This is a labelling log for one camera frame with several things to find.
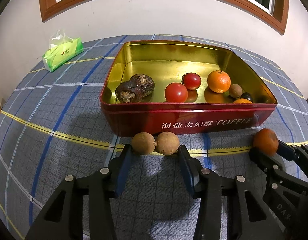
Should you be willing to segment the small black plum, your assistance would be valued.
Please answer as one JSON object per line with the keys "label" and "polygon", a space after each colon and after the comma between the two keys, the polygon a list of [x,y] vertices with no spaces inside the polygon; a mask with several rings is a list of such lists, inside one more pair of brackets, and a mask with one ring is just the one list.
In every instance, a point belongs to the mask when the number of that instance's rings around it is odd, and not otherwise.
{"label": "small black plum", "polygon": [[250,93],[248,92],[244,92],[241,97],[241,99],[246,99],[246,100],[249,100],[250,102],[253,102],[253,97],[251,96]]}

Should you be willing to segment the brown longan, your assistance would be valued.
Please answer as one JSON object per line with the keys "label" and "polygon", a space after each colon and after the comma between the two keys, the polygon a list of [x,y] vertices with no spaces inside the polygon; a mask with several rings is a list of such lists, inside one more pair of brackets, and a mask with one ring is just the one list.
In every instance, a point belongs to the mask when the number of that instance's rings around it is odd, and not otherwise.
{"label": "brown longan", "polygon": [[157,142],[150,133],[141,132],[131,139],[131,146],[134,152],[140,155],[148,155],[155,150]]}
{"label": "brown longan", "polygon": [[162,132],[158,135],[156,142],[156,151],[163,155],[172,155],[179,147],[179,138],[172,132]]}

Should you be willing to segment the red tomato with calyx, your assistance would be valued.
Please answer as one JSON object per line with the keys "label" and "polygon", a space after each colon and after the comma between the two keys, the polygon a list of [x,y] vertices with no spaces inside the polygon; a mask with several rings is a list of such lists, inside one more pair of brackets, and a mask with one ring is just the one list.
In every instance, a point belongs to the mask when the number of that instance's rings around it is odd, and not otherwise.
{"label": "red tomato with calyx", "polygon": [[182,83],[187,90],[196,90],[201,85],[201,77],[196,73],[187,73],[182,76]]}

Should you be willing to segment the orange mandarin with blemish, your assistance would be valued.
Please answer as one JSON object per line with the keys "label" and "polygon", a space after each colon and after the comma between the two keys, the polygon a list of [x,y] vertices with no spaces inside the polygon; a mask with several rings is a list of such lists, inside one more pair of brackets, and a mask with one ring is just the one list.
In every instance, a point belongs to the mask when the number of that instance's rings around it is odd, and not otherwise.
{"label": "orange mandarin with blemish", "polygon": [[278,138],[276,133],[268,128],[258,131],[253,138],[253,147],[269,157],[273,157],[278,150]]}

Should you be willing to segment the green tissue pack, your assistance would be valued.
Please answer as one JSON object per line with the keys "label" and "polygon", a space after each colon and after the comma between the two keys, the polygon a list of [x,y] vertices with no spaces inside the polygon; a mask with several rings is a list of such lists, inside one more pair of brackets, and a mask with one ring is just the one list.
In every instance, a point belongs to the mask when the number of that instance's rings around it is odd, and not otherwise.
{"label": "green tissue pack", "polygon": [[50,37],[49,49],[42,56],[44,68],[49,72],[54,72],[82,52],[84,52],[84,47],[81,38],[71,38],[60,29]]}

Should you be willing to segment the orange mandarin with stem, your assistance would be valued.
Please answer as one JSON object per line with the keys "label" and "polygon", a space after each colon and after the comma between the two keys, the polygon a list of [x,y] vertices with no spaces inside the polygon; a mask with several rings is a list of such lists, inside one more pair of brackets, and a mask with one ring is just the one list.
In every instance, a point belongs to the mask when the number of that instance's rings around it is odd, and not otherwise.
{"label": "orange mandarin with stem", "polygon": [[229,90],[231,86],[231,79],[226,72],[222,70],[215,70],[208,75],[207,84],[210,90],[221,94]]}

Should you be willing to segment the smooth red tomato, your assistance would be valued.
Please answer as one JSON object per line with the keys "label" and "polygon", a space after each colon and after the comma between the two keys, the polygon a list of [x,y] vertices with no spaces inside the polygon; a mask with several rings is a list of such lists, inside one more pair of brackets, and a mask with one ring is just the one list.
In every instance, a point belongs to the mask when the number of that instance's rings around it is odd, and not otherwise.
{"label": "smooth red tomato", "polygon": [[170,83],[164,91],[165,99],[171,103],[183,103],[186,102],[188,97],[188,90],[181,83]]}

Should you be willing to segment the dark wrinkled passion fruit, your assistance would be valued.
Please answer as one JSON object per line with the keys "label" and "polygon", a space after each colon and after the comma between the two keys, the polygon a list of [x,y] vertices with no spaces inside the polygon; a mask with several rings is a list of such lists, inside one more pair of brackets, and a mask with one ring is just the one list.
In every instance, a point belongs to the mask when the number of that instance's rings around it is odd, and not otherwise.
{"label": "dark wrinkled passion fruit", "polygon": [[115,90],[120,103],[139,103],[143,99],[143,91],[134,81],[125,81]]}
{"label": "dark wrinkled passion fruit", "polygon": [[155,83],[151,77],[145,74],[135,74],[130,78],[130,81],[135,82],[141,89],[143,97],[153,93]]}

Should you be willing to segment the smooth oval orange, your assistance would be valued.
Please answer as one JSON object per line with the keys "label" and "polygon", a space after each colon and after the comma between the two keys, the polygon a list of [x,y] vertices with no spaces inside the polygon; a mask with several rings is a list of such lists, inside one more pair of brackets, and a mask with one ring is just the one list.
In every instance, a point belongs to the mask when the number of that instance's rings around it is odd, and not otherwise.
{"label": "smooth oval orange", "polygon": [[237,100],[235,100],[233,103],[237,103],[237,104],[251,104],[252,102],[248,99],[244,99],[244,98],[239,98]]}

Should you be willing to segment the brown kiwi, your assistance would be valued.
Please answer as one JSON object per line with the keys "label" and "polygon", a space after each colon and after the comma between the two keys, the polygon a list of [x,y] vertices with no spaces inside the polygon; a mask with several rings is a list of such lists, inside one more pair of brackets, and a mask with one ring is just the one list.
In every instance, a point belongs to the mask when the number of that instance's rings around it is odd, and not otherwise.
{"label": "brown kiwi", "polygon": [[228,91],[229,91],[229,95],[234,99],[241,97],[243,94],[243,89],[241,88],[240,85],[236,83],[232,84]]}

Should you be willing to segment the red toffee tin box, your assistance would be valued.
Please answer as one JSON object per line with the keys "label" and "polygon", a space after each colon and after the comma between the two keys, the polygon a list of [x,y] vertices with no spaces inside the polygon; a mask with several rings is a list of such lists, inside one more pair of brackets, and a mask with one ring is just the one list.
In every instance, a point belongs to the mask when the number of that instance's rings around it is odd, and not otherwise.
{"label": "red toffee tin box", "polygon": [[184,41],[130,41],[100,94],[121,137],[217,132],[261,125],[277,99],[234,51]]}

